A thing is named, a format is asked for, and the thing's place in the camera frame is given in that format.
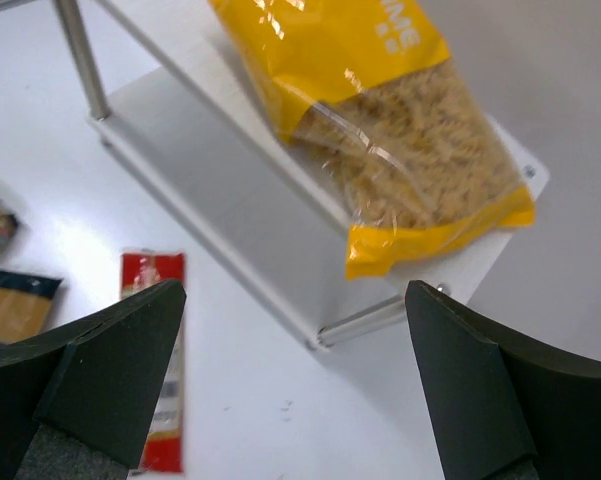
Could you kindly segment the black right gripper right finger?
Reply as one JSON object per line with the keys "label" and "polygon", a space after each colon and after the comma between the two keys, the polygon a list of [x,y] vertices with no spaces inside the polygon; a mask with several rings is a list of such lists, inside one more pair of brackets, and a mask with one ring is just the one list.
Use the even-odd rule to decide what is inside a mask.
{"label": "black right gripper right finger", "polygon": [[601,361],[423,281],[405,308],[445,478],[601,479]]}

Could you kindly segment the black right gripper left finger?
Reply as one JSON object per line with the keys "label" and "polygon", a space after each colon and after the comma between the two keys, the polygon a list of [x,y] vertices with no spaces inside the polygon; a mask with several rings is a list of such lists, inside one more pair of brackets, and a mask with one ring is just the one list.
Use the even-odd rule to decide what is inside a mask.
{"label": "black right gripper left finger", "polygon": [[0,347],[0,479],[125,479],[136,469],[186,292],[165,280]]}

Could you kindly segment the yellow macaroni pasta bag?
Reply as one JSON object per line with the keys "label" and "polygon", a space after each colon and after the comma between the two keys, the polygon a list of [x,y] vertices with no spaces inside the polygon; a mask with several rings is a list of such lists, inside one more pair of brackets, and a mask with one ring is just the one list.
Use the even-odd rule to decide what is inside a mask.
{"label": "yellow macaroni pasta bag", "polygon": [[351,215],[345,274],[530,226],[532,194],[415,1],[215,1],[273,131]]}

